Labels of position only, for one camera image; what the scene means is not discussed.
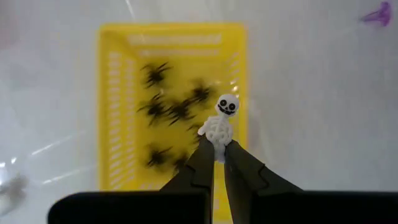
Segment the yellow plastic basket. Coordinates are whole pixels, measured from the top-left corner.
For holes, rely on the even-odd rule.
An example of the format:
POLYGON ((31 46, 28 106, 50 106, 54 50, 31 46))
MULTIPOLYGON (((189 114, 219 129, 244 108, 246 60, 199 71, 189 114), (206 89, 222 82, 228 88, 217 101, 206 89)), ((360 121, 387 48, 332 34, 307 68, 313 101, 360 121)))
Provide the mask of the yellow plastic basket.
POLYGON ((173 161, 183 152, 191 156, 201 136, 197 131, 223 94, 235 95, 240 107, 230 119, 233 138, 246 145, 248 112, 246 30, 236 22, 161 22, 105 24, 98 33, 98 163, 101 190, 158 190, 174 174, 173 161), (148 63, 168 62, 165 88, 145 89, 148 63), (172 100, 186 100, 192 80, 202 79, 216 89, 205 105, 189 106, 193 119, 173 125, 166 114, 148 126, 142 102, 161 93, 165 108, 172 100), (149 144, 170 150, 171 160, 160 168, 146 167, 149 144))

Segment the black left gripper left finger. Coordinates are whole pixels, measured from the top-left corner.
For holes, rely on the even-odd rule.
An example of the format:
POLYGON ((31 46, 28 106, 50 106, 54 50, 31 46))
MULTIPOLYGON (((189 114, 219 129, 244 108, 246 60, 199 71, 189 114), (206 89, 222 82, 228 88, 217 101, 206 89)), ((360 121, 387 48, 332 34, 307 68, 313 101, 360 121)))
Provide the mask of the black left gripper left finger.
POLYGON ((161 189, 71 194, 51 206, 48 224, 212 224, 214 158, 202 139, 161 189))

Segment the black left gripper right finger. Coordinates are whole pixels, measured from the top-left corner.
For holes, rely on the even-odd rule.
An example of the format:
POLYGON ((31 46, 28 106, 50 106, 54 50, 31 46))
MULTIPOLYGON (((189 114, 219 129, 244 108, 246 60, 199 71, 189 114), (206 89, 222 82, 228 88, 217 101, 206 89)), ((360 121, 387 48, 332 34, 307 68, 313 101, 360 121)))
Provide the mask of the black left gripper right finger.
POLYGON ((225 158, 234 224, 398 224, 398 192, 304 190, 236 141, 225 158))

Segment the purple plastic toy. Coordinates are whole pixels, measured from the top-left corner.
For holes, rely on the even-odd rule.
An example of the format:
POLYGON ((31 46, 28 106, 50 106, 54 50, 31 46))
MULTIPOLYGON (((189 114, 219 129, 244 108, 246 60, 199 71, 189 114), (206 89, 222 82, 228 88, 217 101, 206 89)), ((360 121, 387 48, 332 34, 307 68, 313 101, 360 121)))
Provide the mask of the purple plastic toy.
POLYGON ((362 16, 361 22, 378 22, 381 26, 388 26, 392 18, 392 6, 388 1, 380 3, 379 9, 362 16))

